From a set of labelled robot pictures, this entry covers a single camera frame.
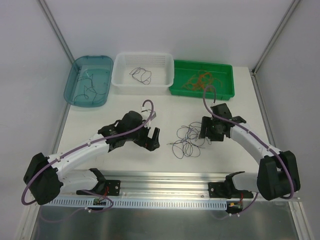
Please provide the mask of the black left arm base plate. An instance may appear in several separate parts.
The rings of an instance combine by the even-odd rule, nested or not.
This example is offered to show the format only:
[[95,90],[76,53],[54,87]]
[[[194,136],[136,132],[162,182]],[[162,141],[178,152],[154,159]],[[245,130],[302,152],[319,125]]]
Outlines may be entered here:
[[103,196],[119,196],[121,190],[120,180],[106,180],[102,189]]

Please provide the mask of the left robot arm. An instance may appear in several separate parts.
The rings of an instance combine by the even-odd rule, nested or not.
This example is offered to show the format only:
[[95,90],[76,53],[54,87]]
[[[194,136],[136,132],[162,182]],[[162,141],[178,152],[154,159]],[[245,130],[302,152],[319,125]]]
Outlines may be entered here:
[[129,111],[122,119],[103,126],[87,141],[67,152],[45,156],[43,153],[34,155],[23,177],[26,184],[22,192],[21,202],[30,191],[34,202],[45,205],[59,194],[75,193],[77,195],[106,195],[112,192],[111,181],[106,180],[97,168],[76,170],[76,167],[94,157],[121,148],[127,142],[152,152],[160,147],[160,129],[155,128],[149,137],[151,121],[156,112],[142,108],[141,112]]

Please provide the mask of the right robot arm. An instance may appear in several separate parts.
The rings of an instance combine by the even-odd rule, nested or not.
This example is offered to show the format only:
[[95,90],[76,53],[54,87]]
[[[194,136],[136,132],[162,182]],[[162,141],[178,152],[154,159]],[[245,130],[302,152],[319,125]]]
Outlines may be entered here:
[[222,142],[229,138],[238,143],[257,162],[257,173],[238,171],[225,177],[220,194],[230,199],[242,191],[255,192],[265,200],[291,199],[301,189],[297,160],[290,150],[282,151],[265,143],[241,116],[232,116],[227,104],[206,108],[199,138]]

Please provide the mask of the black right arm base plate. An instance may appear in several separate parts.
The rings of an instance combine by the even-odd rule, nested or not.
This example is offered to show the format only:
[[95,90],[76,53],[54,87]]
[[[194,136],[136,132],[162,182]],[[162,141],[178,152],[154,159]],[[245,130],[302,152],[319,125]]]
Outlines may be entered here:
[[223,182],[209,182],[207,185],[210,198],[228,198]]

